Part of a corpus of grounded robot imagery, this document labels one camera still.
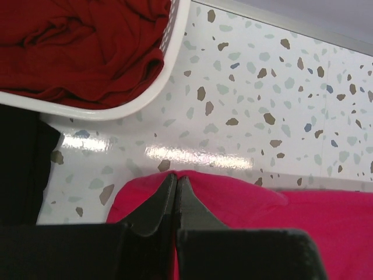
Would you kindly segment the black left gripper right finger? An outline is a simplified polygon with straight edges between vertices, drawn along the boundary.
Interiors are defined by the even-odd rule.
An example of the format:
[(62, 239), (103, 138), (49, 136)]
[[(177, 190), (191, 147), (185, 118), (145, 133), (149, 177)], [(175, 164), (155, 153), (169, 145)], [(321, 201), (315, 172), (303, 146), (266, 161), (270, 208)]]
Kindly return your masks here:
[(297, 229), (230, 229), (195, 195), (189, 178), (175, 200), (180, 279), (327, 279), (316, 244)]

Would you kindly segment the pink t shirt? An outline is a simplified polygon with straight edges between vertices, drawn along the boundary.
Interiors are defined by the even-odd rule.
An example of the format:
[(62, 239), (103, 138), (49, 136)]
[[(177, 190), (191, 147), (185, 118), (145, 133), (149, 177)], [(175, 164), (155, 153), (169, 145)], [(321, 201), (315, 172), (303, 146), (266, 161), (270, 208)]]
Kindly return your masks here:
[(192, 170), (196, 197), (234, 229), (299, 229), (315, 242), (329, 279), (372, 278), (372, 194), (336, 190), (273, 191)]

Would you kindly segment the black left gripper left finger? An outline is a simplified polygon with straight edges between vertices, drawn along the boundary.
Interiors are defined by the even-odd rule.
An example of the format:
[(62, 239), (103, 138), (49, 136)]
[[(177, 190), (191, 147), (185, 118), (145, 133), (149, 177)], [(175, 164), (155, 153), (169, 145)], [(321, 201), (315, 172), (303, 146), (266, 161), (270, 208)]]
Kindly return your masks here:
[(1, 228), (2, 279), (172, 279), (177, 178), (117, 223)]

